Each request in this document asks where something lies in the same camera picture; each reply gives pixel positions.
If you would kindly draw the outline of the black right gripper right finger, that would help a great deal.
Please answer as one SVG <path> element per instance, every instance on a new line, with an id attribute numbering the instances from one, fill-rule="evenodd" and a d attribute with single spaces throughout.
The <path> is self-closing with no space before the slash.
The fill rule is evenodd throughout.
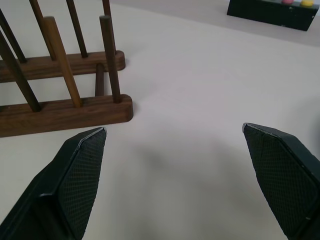
<path id="1" fill-rule="evenodd" d="M 242 127 L 259 187 L 288 240 L 320 240 L 320 160 L 289 133 Z"/>

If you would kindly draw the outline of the wooden dish rack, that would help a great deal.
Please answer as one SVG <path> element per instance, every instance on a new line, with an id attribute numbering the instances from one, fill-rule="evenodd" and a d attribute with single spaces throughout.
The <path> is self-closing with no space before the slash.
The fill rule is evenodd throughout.
<path id="1" fill-rule="evenodd" d="M 118 72 L 125 54 L 116 49 L 110 0 L 99 17 L 103 51 L 88 52 L 74 0 L 66 0 L 79 46 L 68 54 L 52 16 L 43 16 L 38 0 L 29 0 L 48 56 L 25 57 L 0 9 L 0 84 L 14 82 L 25 104 L 0 106 L 0 138 L 125 123 L 134 116 L 133 100 L 122 94 Z M 70 98 L 39 102 L 29 82 L 62 77 Z"/>

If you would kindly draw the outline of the black button box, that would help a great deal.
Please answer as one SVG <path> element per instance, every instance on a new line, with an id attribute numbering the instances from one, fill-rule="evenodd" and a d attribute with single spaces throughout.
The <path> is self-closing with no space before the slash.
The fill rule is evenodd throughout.
<path id="1" fill-rule="evenodd" d="M 301 0 L 292 4 L 283 4 L 282 0 L 229 0 L 227 15 L 306 32 L 319 9 L 315 0 L 310 7 L 301 6 Z"/>

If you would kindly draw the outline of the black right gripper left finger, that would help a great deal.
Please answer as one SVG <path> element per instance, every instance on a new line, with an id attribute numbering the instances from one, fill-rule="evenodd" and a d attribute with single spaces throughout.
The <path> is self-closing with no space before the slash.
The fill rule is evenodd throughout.
<path id="1" fill-rule="evenodd" d="M 82 240 L 97 196 L 107 130 L 67 139 L 0 224 L 0 240 Z"/>

